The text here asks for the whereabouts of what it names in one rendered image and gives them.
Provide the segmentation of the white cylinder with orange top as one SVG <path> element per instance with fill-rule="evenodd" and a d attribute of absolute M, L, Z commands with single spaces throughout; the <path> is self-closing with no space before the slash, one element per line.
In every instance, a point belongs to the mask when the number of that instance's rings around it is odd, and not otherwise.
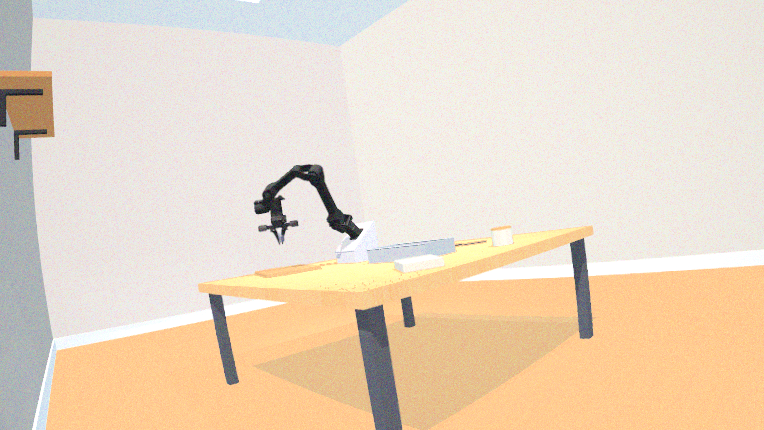
<path fill-rule="evenodd" d="M 491 230 L 493 246 L 504 246 L 504 245 L 513 244 L 511 226 L 493 228 L 490 230 Z"/>

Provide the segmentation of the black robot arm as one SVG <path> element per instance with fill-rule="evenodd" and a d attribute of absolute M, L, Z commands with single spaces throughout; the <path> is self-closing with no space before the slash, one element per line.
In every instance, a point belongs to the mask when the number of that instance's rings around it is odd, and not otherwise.
<path fill-rule="evenodd" d="M 305 172 L 308 172 L 305 174 Z M 340 233 L 347 233 L 349 240 L 356 240 L 364 228 L 357 227 L 353 222 L 353 217 L 350 214 L 343 214 L 339 210 L 325 184 L 325 173 L 320 165 L 295 165 L 291 170 L 284 174 L 278 181 L 273 182 L 266 186 L 263 192 L 263 199 L 255 200 L 254 211 L 256 214 L 268 213 L 269 211 L 282 210 L 281 200 L 285 198 L 282 195 L 276 194 L 288 185 L 295 178 L 299 178 L 302 181 L 309 181 L 315 186 L 321 196 L 321 200 L 328 212 L 326 221 L 333 230 Z M 272 214 L 271 214 L 272 215 Z M 273 227 L 283 226 L 283 223 L 287 223 L 286 215 L 278 213 L 278 215 L 271 216 L 271 225 Z"/>

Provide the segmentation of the grey rectangular roasting tin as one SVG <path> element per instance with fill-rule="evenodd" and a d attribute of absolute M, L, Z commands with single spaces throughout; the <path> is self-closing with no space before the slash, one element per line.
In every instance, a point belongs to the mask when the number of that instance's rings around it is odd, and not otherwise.
<path fill-rule="evenodd" d="M 454 253 L 454 237 L 426 241 L 393 244 L 373 249 L 368 249 L 369 264 L 390 263 L 397 260 L 416 258 L 422 256 L 443 256 Z"/>

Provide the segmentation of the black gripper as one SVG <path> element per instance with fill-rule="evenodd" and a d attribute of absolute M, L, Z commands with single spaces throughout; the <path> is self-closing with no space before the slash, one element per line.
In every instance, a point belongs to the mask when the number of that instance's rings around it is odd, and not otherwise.
<path fill-rule="evenodd" d="M 272 215 L 273 215 L 273 213 L 274 213 L 275 215 L 278 215 L 278 213 L 280 213 L 280 214 L 282 213 L 282 215 L 283 215 L 283 212 L 282 212 L 282 210 L 272 211 L 272 212 L 270 212 L 270 213 L 271 213 Z M 272 215 L 271 215 L 271 216 L 272 216 Z M 259 231 L 261 231 L 261 232 L 266 232 L 267 230 L 270 230 L 270 232 L 271 232 L 271 233 L 273 232 L 273 234 L 276 236 L 276 238 L 277 238 L 277 241 L 278 241 L 278 243 L 279 243 L 279 245 L 280 245 L 280 241 L 279 241 L 279 237 L 278 237 L 278 235 L 277 235 L 277 231 L 276 231 L 276 229 L 277 229 L 277 228 L 282 228 L 282 229 L 281 229 L 281 236 L 285 236 L 285 232 L 286 232 L 286 230 L 288 230 L 288 227 L 290 227 L 290 226 L 292 226 L 292 227 L 297 227 L 297 226 L 298 226 L 298 221 L 297 221 L 297 220 L 293 220 L 293 221 L 290 221 L 290 223 L 283 223 L 283 226 L 281 226 L 281 227 L 280 227 L 280 226 L 277 226 L 277 227 L 273 227 L 273 226 L 267 226 L 267 225 L 263 225 L 263 226 L 259 226 L 259 227 L 258 227 L 258 230 L 259 230 Z"/>

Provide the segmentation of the light brown wooden board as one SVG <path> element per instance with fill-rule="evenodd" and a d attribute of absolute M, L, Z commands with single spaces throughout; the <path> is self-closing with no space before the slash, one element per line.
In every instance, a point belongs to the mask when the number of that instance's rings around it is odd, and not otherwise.
<path fill-rule="evenodd" d="M 299 265 L 293 265 L 293 266 L 287 266 L 283 268 L 271 268 L 261 271 L 254 272 L 255 275 L 265 277 L 265 278 L 271 278 L 275 276 L 280 275 L 290 275 L 290 274 L 296 274 L 311 270 L 321 269 L 321 265 L 306 265 L 306 264 L 299 264 Z"/>

